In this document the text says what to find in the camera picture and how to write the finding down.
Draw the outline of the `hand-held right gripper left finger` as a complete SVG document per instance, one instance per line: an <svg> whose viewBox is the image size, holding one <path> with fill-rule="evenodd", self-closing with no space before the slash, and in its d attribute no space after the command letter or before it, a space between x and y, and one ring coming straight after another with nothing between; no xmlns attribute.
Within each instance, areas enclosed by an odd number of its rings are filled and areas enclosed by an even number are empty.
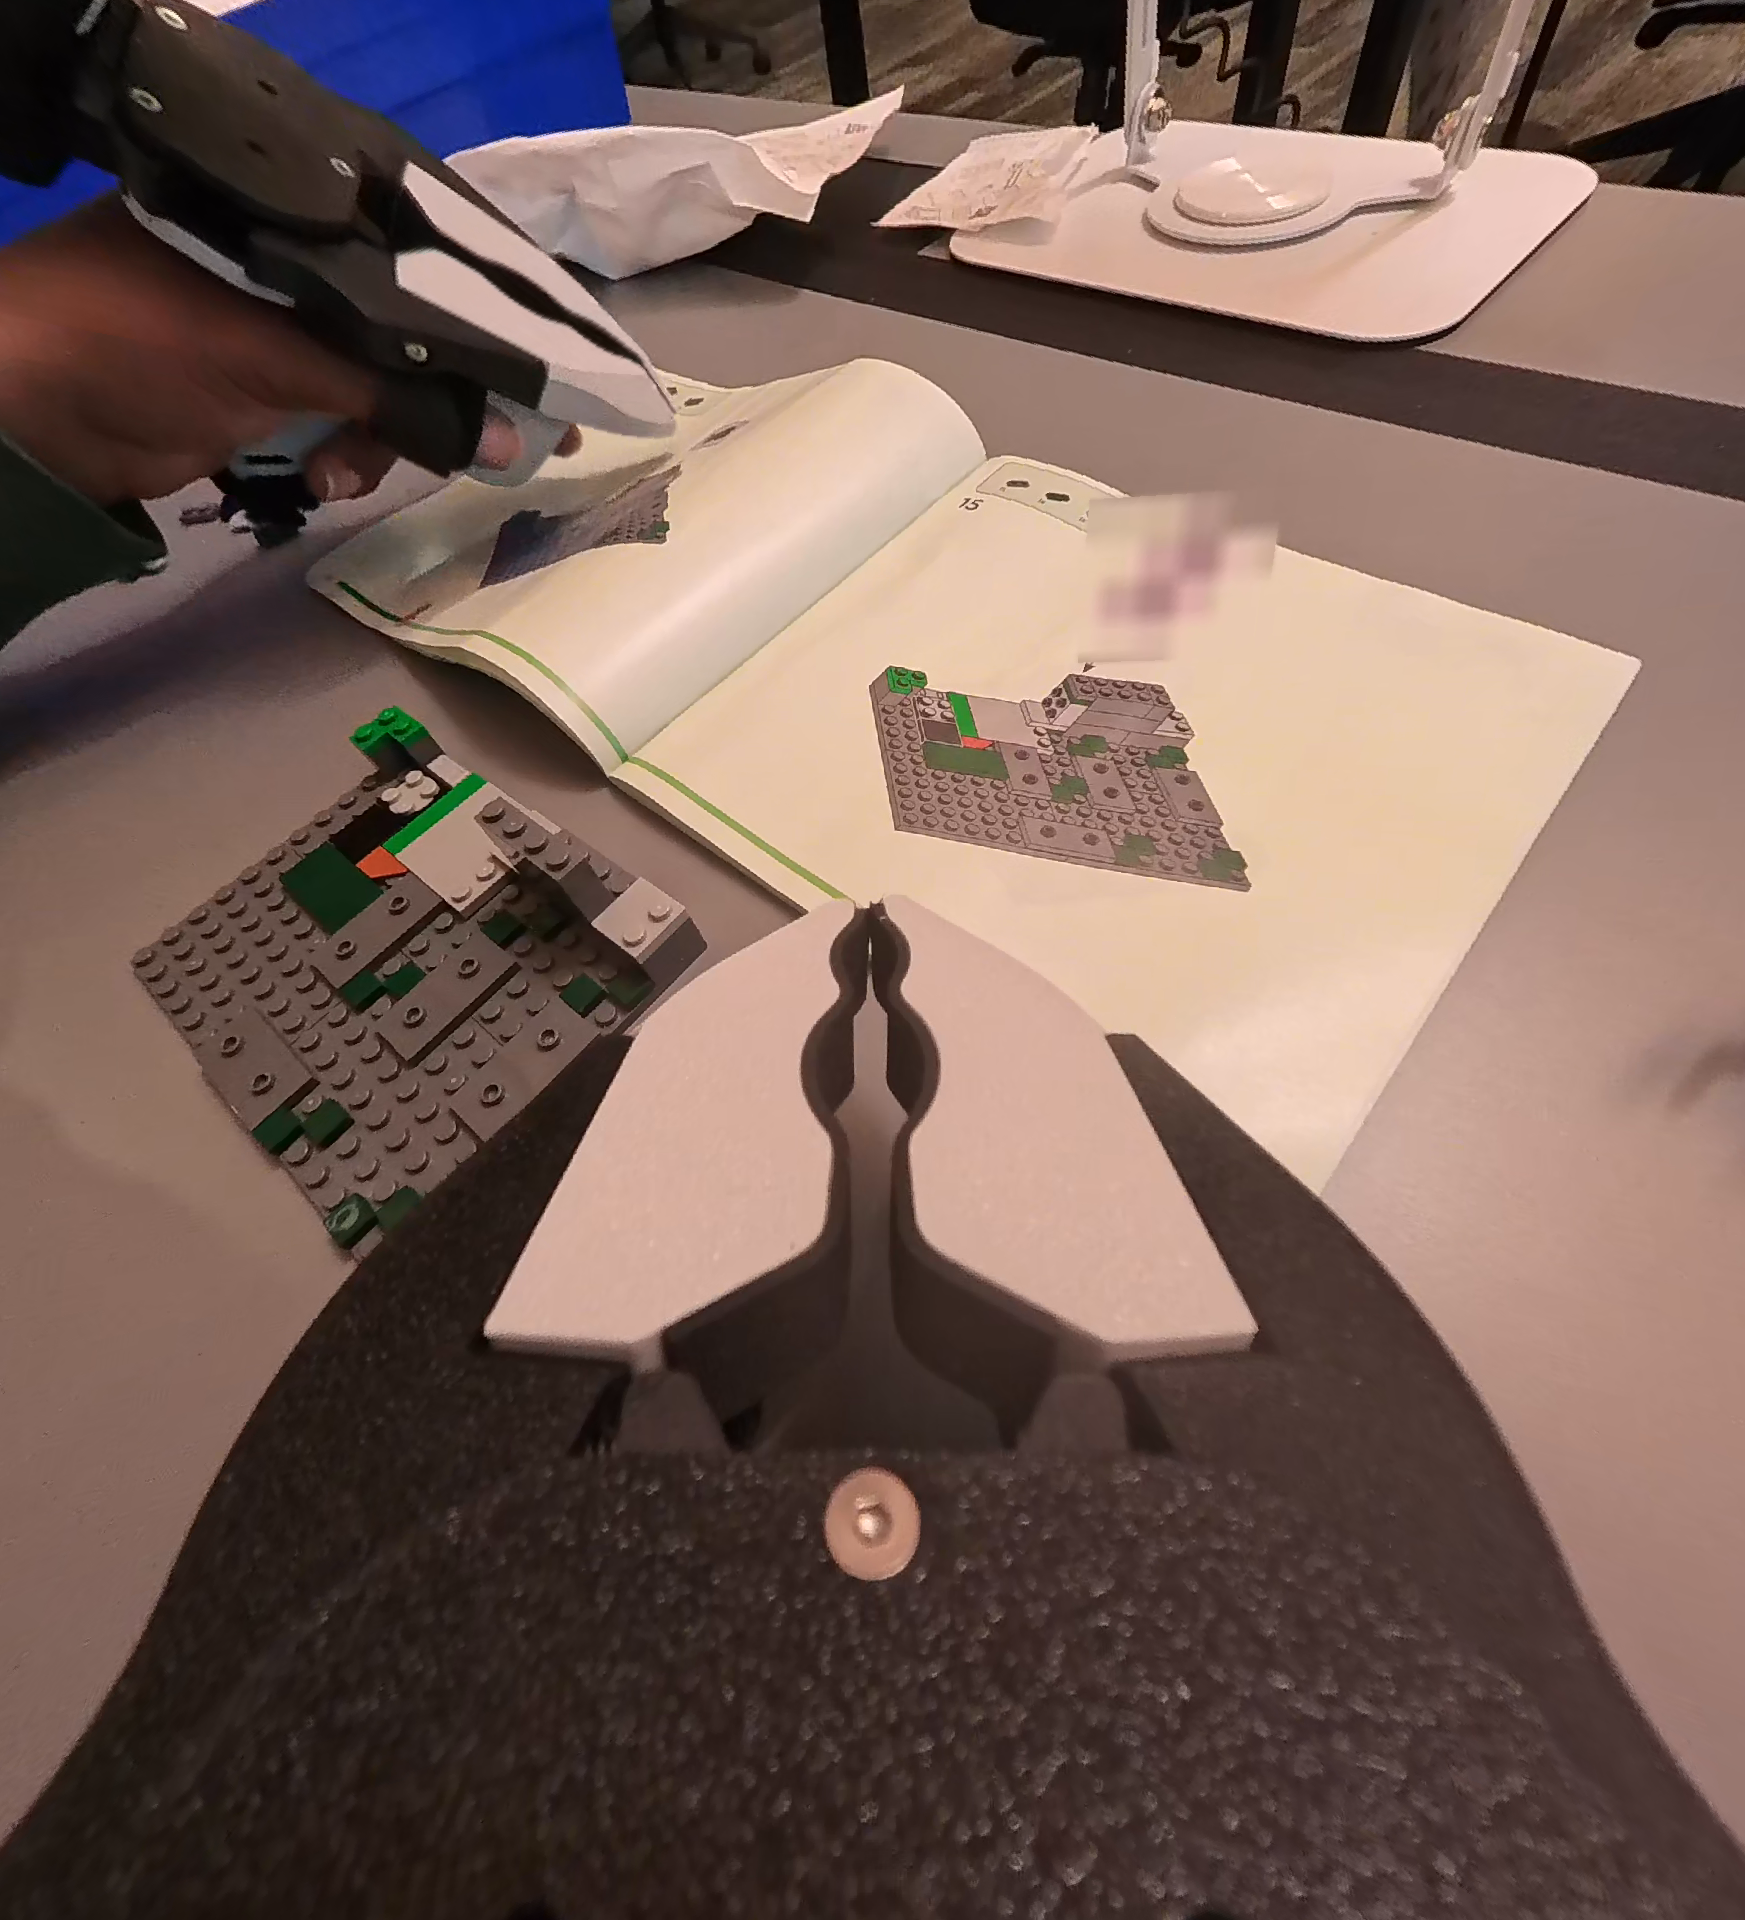
<svg viewBox="0 0 1745 1920"><path fill-rule="evenodd" d="M865 912L833 903L679 984L639 1027L484 1320L484 1340L628 1372L621 1444L685 1415L716 1448L838 1344L853 1294Z"/></svg>

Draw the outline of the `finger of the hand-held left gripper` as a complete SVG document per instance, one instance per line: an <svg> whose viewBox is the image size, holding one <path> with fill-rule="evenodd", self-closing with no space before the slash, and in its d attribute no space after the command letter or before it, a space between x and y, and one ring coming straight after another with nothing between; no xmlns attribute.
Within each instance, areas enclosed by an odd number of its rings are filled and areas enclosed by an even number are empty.
<svg viewBox="0 0 1745 1920"><path fill-rule="evenodd" d="M395 284L445 329L484 411L506 417L515 454L472 476L516 489L570 427L667 441L673 403L643 349L559 261L527 269L455 254L397 254Z"/></svg>
<svg viewBox="0 0 1745 1920"><path fill-rule="evenodd" d="M662 386L639 347L563 263L449 169L403 161L397 285L525 349L546 386Z"/></svg>

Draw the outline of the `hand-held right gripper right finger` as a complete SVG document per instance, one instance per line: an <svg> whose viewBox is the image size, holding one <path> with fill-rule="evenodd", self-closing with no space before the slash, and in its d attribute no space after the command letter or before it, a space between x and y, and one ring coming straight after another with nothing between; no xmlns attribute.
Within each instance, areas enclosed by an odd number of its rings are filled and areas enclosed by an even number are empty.
<svg viewBox="0 0 1745 1920"><path fill-rule="evenodd" d="M1014 1446L1053 1390L1125 1441L1117 1368L1251 1348L1259 1320L1091 1015L919 901L877 906L890 1301L912 1356Z"/></svg>

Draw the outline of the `grey brick baseplate build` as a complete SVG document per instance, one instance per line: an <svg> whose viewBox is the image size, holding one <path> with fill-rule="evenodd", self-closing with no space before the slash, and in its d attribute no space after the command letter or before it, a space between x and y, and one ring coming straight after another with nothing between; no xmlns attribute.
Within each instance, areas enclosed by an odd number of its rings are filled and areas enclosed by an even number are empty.
<svg viewBox="0 0 1745 1920"><path fill-rule="evenodd" d="M132 968L244 1135L362 1261L706 952L685 904L445 755L403 707L372 775Z"/></svg>

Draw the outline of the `instruction booklet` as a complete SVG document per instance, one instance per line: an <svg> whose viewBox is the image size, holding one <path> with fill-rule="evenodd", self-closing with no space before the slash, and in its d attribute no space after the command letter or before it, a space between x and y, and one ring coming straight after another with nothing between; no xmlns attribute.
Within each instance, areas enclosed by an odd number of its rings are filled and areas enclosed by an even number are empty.
<svg viewBox="0 0 1745 1920"><path fill-rule="evenodd" d="M883 359L670 394L665 441L448 483L308 586L792 912L907 894L1025 960L1320 1190L1637 661L1290 551L1091 661L1111 489Z"/></svg>

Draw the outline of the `person's left hand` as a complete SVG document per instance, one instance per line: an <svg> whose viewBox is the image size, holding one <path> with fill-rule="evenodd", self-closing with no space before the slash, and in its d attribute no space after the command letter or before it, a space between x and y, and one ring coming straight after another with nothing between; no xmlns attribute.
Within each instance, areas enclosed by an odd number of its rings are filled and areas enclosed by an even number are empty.
<svg viewBox="0 0 1745 1920"><path fill-rule="evenodd" d="M0 432L98 504L204 481L300 416L329 425L305 461L309 491L362 497L395 461L372 432L377 406L377 372L181 257L114 199L0 248Z"/></svg>

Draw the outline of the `crumpled white paper bag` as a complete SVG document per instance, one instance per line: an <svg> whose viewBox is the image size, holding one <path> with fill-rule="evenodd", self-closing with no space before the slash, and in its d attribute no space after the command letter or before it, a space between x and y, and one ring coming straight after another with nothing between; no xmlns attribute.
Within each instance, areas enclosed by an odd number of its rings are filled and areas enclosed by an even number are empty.
<svg viewBox="0 0 1745 1920"><path fill-rule="evenodd" d="M706 252L762 214L810 220L823 182L867 153L902 100L892 87L745 134L623 124L516 137L448 163L549 252L621 279Z"/></svg>

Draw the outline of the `small dark brick piece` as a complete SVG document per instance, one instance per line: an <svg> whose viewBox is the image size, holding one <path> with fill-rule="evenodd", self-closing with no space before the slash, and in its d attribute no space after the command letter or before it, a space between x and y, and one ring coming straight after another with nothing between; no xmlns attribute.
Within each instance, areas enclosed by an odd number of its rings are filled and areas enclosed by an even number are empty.
<svg viewBox="0 0 1745 1920"><path fill-rule="evenodd" d="M300 455L290 451L246 450L211 481L219 493L219 522L240 522L261 549L298 539L322 504Z"/></svg>

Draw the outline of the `small paper slip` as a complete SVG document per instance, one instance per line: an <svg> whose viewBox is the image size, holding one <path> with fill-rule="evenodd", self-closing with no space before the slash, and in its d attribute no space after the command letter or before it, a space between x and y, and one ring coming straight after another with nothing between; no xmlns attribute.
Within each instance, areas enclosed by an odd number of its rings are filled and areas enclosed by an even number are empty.
<svg viewBox="0 0 1745 1920"><path fill-rule="evenodd" d="M976 230L1050 223L1097 142L1096 127L1012 129L974 139L875 224Z"/></svg>

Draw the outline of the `white lamp base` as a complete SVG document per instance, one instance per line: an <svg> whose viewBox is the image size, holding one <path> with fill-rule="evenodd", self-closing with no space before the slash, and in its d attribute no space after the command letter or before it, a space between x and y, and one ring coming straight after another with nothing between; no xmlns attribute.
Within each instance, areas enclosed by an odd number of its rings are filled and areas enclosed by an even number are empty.
<svg viewBox="0 0 1745 1920"><path fill-rule="evenodd" d="M1125 10L1125 119L1051 216L949 239L952 259L1352 343L1415 343L1469 315L1589 194L1567 156L1483 149L1524 48L1509 3L1479 87L1436 142L1172 124L1158 6Z"/></svg>

